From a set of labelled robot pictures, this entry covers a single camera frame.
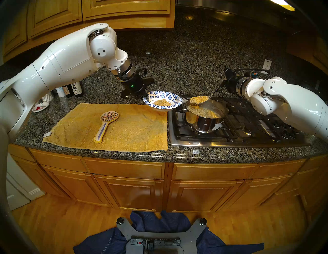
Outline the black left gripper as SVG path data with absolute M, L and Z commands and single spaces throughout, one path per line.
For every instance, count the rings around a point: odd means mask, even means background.
M 150 92 L 146 90 L 146 87 L 154 84 L 154 78 L 143 79 L 139 76 L 135 76 L 128 81 L 121 82 L 125 89 L 121 92 L 121 97 L 127 97 L 129 95 L 135 96 L 136 98 L 146 99 Z

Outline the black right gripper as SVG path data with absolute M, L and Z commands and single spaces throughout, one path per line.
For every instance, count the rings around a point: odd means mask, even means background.
M 223 79 L 224 87 L 233 94 L 238 96 L 241 95 L 241 89 L 244 83 L 244 77 L 236 74 L 238 71 L 243 69 L 237 69 L 236 71 L 232 71 L 230 68 L 225 68 L 225 78 Z

